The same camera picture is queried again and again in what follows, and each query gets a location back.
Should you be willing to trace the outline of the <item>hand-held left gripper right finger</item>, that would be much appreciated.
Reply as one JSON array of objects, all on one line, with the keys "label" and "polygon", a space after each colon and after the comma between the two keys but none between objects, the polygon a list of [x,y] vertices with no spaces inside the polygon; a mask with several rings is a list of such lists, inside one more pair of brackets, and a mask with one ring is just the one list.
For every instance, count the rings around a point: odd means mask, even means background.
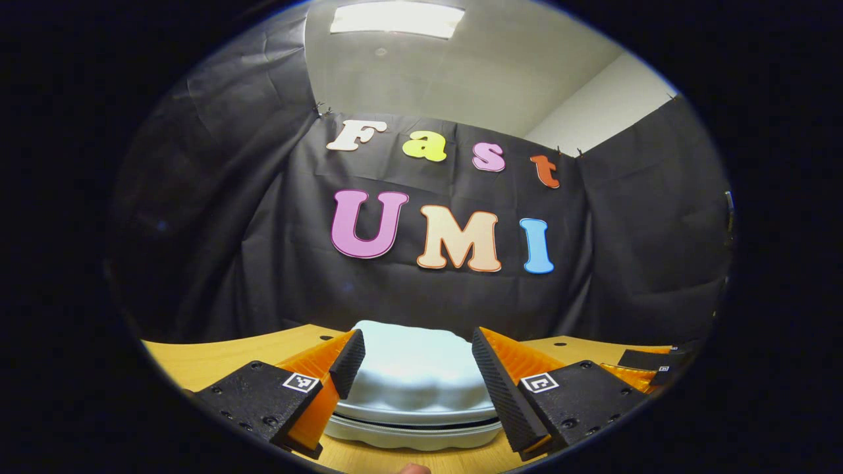
[{"label": "hand-held left gripper right finger", "polygon": [[563,363],[484,327],[474,330],[472,354],[522,461],[592,438],[649,397],[647,380],[588,359]]}]

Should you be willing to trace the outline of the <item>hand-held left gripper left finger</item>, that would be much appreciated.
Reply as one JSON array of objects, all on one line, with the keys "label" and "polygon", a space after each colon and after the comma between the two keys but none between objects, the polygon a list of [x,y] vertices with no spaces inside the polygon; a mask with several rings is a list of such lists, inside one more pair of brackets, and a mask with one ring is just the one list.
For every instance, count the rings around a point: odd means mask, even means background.
[{"label": "hand-held left gripper left finger", "polygon": [[365,355],[364,334],[351,330],[280,363],[244,364],[196,391],[196,403],[247,435],[316,460]]}]

